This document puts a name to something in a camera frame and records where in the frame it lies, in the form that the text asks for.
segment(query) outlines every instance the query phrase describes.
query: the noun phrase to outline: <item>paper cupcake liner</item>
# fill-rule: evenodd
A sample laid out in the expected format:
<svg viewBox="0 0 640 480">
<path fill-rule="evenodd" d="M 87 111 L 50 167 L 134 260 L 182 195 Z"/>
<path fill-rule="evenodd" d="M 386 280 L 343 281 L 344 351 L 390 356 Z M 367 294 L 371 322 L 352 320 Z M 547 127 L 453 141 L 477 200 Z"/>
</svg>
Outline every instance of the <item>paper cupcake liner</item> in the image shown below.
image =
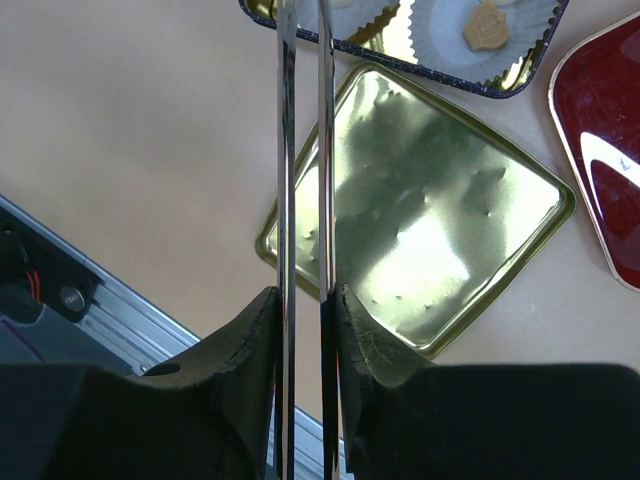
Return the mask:
<svg viewBox="0 0 640 480">
<path fill-rule="evenodd" d="M 373 23 L 386 7 L 395 6 L 400 0 L 343 0 L 335 3 L 345 6 L 332 9 L 333 37 L 346 40 L 359 28 Z M 318 0 L 298 0 L 297 13 L 300 27 L 318 32 Z"/>
<path fill-rule="evenodd" d="M 550 28 L 557 0 L 516 0 L 498 6 L 507 14 L 509 41 L 501 49 L 474 52 L 462 36 L 480 0 L 415 0 L 411 42 L 420 64 L 471 82 L 502 75 Z"/>
</svg>

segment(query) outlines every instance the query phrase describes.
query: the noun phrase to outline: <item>beige table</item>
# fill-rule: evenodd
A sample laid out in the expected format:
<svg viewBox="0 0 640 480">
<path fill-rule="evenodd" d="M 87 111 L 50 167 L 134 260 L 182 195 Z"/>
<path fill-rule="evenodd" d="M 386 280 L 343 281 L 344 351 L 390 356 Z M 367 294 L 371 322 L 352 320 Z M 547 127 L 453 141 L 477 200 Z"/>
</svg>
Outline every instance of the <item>beige table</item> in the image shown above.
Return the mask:
<svg viewBox="0 0 640 480">
<path fill-rule="evenodd" d="M 551 71 L 637 0 L 573 0 L 521 95 L 426 86 L 575 186 Z M 298 145 L 316 113 L 298 54 Z M 276 41 L 236 0 L 8 0 L 0 8 L 0 192 L 199 335 L 275 272 L 253 241 L 276 194 Z M 353 58 L 340 55 L 342 77 Z M 611 361 L 640 369 L 640 295 L 608 271 L 585 208 L 439 362 Z M 298 404 L 320 416 L 318 304 L 299 296 Z"/>
</svg>

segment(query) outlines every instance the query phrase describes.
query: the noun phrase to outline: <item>metal screw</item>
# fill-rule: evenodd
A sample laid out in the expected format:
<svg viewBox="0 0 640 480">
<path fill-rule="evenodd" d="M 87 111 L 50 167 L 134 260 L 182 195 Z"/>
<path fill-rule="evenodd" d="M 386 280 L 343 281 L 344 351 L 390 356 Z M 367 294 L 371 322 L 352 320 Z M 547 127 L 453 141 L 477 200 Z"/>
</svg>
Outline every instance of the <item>metal screw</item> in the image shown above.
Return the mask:
<svg viewBox="0 0 640 480">
<path fill-rule="evenodd" d="M 69 285 L 60 289 L 60 300 L 65 307 L 75 313 L 80 313 L 86 305 L 80 290 Z"/>
</svg>

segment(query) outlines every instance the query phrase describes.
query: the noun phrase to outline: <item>chrome rod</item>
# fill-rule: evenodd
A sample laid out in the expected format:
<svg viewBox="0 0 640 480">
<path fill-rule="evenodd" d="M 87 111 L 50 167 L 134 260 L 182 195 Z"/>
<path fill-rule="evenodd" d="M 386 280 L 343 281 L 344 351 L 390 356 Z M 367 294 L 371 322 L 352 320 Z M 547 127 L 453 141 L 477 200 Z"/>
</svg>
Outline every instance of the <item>chrome rod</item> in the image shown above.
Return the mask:
<svg viewBox="0 0 640 480">
<path fill-rule="evenodd" d="M 320 190 L 320 328 L 322 350 L 322 424 L 324 478 L 340 478 L 338 373 L 336 351 L 334 123 L 335 64 L 331 4 L 318 0 L 318 172 Z"/>
<path fill-rule="evenodd" d="M 296 1 L 278 0 L 278 288 L 282 340 L 276 365 L 278 477 L 293 480 L 296 332 L 295 63 Z"/>
</svg>

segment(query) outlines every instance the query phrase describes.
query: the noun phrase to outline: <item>metal tray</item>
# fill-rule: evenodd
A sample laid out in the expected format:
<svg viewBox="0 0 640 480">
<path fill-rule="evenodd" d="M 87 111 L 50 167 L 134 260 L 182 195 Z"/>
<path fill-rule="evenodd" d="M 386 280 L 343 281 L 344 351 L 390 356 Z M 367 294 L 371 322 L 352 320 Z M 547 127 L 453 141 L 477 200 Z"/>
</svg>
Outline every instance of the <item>metal tray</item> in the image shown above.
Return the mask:
<svg viewBox="0 0 640 480">
<path fill-rule="evenodd" d="M 299 284 L 318 296 L 317 126 L 297 159 Z M 480 120 L 384 67 L 336 104 L 336 257 L 387 329 L 434 357 L 575 208 L 571 189 Z M 256 241 L 275 266 L 276 210 Z"/>
<path fill-rule="evenodd" d="M 613 275 L 640 291 L 640 12 L 576 45 L 549 105 Z"/>
<path fill-rule="evenodd" d="M 251 19 L 271 29 L 275 29 L 277 0 L 238 0 L 240 8 Z M 535 75 L 549 42 L 564 14 L 569 0 L 558 0 L 555 17 L 549 25 L 543 40 L 532 45 L 531 50 L 502 76 L 485 84 L 473 83 L 445 73 L 431 70 L 418 64 L 409 39 L 409 16 L 416 0 L 400 0 L 392 9 L 385 9 L 373 24 L 361 28 L 348 41 L 336 40 L 335 47 L 351 55 L 378 62 L 386 67 L 405 73 L 429 78 L 436 82 L 466 90 L 484 97 L 503 99 L 517 95 L 524 90 Z M 298 37 L 318 42 L 318 35 L 308 30 L 298 29 Z"/>
</svg>

